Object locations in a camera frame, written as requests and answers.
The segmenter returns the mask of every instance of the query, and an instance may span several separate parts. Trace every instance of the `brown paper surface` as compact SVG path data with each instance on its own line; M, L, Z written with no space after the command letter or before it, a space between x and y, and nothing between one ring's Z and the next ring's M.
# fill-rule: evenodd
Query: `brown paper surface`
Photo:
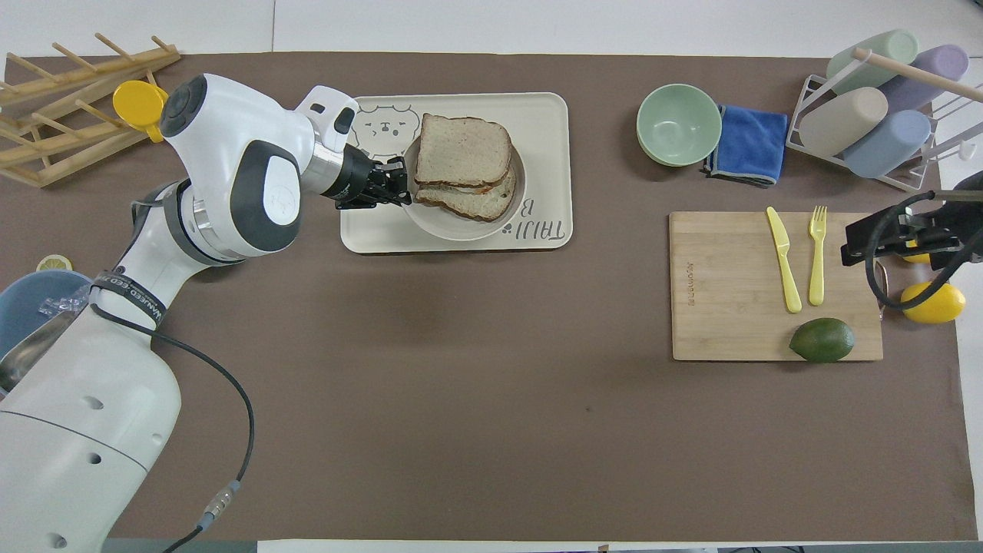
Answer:
M681 82L791 114L825 65L278 53L185 56L159 72L166 90L210 72L290 108L318 84L352 96L548 91L569 106L575 231L558 250L360 256L342 245L334 205L311 198L286 251L187 283L162 330L232 371L258 421L243 490L207 537L975 539L954 325L889 313L881 362L672 360L670 212L863 213L906 195L792 151L770 190L663 167L638 147L635 110ZM8 67L8 82L29 78ZM55 252L89 276L111 268L130 240L129 202L182 176L173 150L143 142L42 190L4 179L0 282ZM224 380L154 349L184 406L114 536L183 535L245 446Z

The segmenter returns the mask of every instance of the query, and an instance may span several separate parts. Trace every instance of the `plastic knife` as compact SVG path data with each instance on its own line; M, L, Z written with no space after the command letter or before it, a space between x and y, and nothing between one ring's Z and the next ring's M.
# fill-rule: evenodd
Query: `plastic knife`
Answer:
M768 225L772 228L772 237L775 238L775 251L779 254L781 290L785 295L785 308L789 313L798 313L802 311L802 299L798 295L798 288L795 287L792 269L788 266L788 249L791 247L788 233L785 232L785 225L781 223L775 208L768 206L765 213L768 215Z

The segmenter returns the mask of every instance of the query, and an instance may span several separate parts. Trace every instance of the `bread slice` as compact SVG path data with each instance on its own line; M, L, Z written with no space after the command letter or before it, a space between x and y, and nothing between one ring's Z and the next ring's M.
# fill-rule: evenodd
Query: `bread slice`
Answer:
M417 202L447 208L458 215L491 222L505 214L515 195L515 169L509 167L505 177L485 192L474 188L457 188L445 184L421 186Z
M481 188L508 171L512 141L498 123L424 113L414 179L420 185Z

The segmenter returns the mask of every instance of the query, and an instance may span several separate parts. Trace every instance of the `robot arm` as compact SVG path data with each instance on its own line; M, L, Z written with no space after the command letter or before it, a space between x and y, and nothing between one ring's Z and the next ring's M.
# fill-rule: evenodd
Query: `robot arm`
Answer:
M286 110L214 75L170 95L160 132L189 178L137 202L133 241L96 278L89 307L0 403L0 443L17 445L0 451L0 513L16 514L0 517L0 550L99 551L166 444L177 382L124 323L153 331L195 273L286 248L304 192L339 209L409 204L401 157L381 163L346 145L357 107L317 87Z
M922 200L946 201L938 210L913 215L909 206ZM874 259L927 253L933 270L940 270L914 297L897 301L881 289L874 274ZM867 283L883 305L894 309L915 307L938 291L965 262L983 261L983 171L955 185L951 191L929 191L866 216L846 227L840 248L845 266L864 263Z

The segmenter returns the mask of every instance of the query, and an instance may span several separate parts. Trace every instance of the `lemon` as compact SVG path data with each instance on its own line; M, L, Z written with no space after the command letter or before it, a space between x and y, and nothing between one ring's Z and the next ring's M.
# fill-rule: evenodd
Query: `lemon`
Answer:
M847 323L824 317L799 327L788 347L806 361L832 363L846 357L855 342L853 329Z
M45 269L64 269L66 271L71 271L72 262L65 256L51 254L49 256L44 256L44 259L37 264L36 271L44 271Z
M908 240L904 243L905 246L913 248L918 245L916 240ZM902 257L908 263L932 263L932 260L928 257L928 254L918 254L916 256Z
M912 284L901 293L901 301L907 301L927 288L928 282ZM962 313L966 306L966 296L958 288L946 282L932 297L919 305L903 311L904 316L915 323L939 324L947 323Z

